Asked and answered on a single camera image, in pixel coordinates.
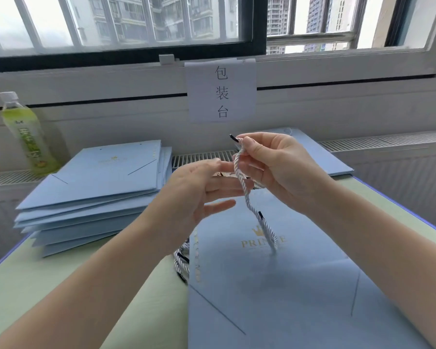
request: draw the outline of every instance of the right hand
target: right hand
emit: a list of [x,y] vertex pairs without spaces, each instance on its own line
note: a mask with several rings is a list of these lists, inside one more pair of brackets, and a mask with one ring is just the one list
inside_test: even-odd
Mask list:
[[255,132],[237,137],[244,139],[241,171],[297,212],[308,214],[323,199],[326,186],[333,183],[291,136]]

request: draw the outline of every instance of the forearm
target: forearm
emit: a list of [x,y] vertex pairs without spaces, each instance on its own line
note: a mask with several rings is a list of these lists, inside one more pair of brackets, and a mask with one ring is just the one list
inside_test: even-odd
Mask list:
[[162,258],[141,218],[0,335],[4,348],[99,348]]
[[336,182],[308,216],[436,347],[436,244]]

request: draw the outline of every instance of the blue table edge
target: blue table edge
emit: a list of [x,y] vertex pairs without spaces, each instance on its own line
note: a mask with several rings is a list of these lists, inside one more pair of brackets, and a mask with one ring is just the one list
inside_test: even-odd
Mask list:
[[[370,186],[370,185],[368,185],[366,182],[364,182],[364,181],[362,181],[362,180],[360,180],[358,177],[355,177],[355,176],[353,176],[352,174],[346,174],[346,175],[349,175],[349,176],[351,176],[351,177],[353,177],[355,180],[357,180],[358,182],[361,182],[362,184],[364,184],[366,187],[368,187],[368,188],[370,188],[370,189],[372,189],[373,191],[375,191],[376,193],[378,193],[379,195],[381,195],[381,196],[383,196],[385,199],[387,199],[387,200],[389,200],[389,201],[391,201],[392,203],[394,203],[395,205],[397,205],[397,206],[399,206],[399,207],[401,207],[404,211],[406,211],[406,212],[408,212],[409,214],[411,214],[412,216],[414,216],[415,218],[418,218],[419,220],[421,220],[422,222],[424,222],[426,225],[428,225],[428,226],[430,226],[430,227],[432,227],[434,230],[436,230],[436,226],[435,225],[433,225],[433,224],[431,224],[430,222],[428,222],[428,221],[426,221],[425,219],[423,219],[422,217],[420,217],[420,216],[418,216],[418,215],[416,215],[415,213],[413,213],[411,210],[409,210],[408,208],[405,208],[403,205],[401,205],[400,203],[397,203],[395,200],[393,200],[393,199],[390,199],[388,196],[386,196],[384,193],[381,193],[381,192],[379,192],[376,188],[374,188],[374,187],[372,187],[372,186]],[[23,238],[23,240],[21,240],[20,242],[18,242],[10,251],[8,251],[7,253],[6,253],[6,255],[5,256],[3,256],[1,259],[0,259],[0,264],[4,261],[4,260],[6,260],[6,258],[9,256],[9,255],[11,255],[13,252],[14,252],[14,250],[16,250],[24,241],[26,241],[26,239],[29,237],[29,235],[27,235],[26,237],[24,237]]]

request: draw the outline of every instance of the left hand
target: left hand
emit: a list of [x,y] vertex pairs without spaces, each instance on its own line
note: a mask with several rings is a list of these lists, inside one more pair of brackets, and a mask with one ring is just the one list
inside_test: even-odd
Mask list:
[[[206,204],[217,199],[243,196],[237,178],[214,176],[234,172],[233,163],[219,158],[186,164],[171,175],[157,197],[140,214],[139,222],[151,230],[164,255],[174,252],[209,215],[236,204],[233,199]],[[247,179],[250,191],[253,181]]]

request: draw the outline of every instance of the hand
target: hand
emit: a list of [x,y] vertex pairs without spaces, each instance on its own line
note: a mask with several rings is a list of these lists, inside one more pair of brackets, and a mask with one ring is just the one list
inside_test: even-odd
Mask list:
[[[237,178],[214,176],[217,172],[233,171],[233,163],[219,158],[201,160],[175,170],[138,218],[139,223],[147,225],[153,237],[158,238],[165,255],[174,252],[203,218],[233,207],[236,201],[206,203],[244,195]],[[246,186],[251,190],[253,182],[248,179]]]
[[239,168],[265,186],[290,208],[307,214],[323,198],[331,178],[295,138],[286,134],[256,132],[240,134],[245,153]]

